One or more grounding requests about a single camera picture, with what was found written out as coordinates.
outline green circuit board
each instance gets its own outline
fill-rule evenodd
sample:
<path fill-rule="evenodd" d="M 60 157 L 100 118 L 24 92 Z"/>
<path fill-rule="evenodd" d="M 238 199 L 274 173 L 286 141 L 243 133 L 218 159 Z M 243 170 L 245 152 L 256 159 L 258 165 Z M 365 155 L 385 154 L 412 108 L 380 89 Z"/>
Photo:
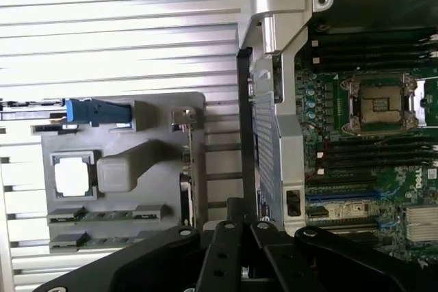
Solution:
<path fill-rule="evenodd" d="M 376 65 L 350 70 L 336 68 L 354 53 L 351 38 L 318 43 L 310 36 L 296 59 L 296 113 L 305 143 L 307 223 L 427 265 L 438 262 L 438 64 L 380 65 L 401 56 L 392 38 L 408 48 L 404 38 L 415 33 L 367 36 Z M 373 46 L 372 38 L 396 55 Z"/>

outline screw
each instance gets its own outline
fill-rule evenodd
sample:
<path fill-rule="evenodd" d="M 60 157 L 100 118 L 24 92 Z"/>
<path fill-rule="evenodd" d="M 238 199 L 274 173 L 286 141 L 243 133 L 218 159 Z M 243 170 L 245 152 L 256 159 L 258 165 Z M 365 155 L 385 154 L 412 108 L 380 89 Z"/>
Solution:
<path fill-rule="evenodd" d="M 191 233 L 192 233 L 192 231 L 188 230 L 188 229 L 184 229 L 184 230 L 179 231 L 179 234 L 182 236 L 187 236 L 187 235 L 190 235 Z"/>
<path fill-rule="evenodd" d="M 269 228 L 269 225 L 268 225 L 267 223 L 265 223 L 265 222 L 260 222 L 260 223 L 257 225 L 257 227 L 260 228 L 260 229 L 268 229 L 268 228 Z"/>
<path fill-rule="evenodd" d="M 67 292 L 67 289 L 65 287 L 54 287 L 47 292 Z"/>
<path fill-rule="evenodd" d="M 314 232 L 312 230 L 305 230 L 304 232 L 302 232 L 304 235 L 308 236 L 308 237 L 315 237 L 317 235 L 317 232 Z"/>

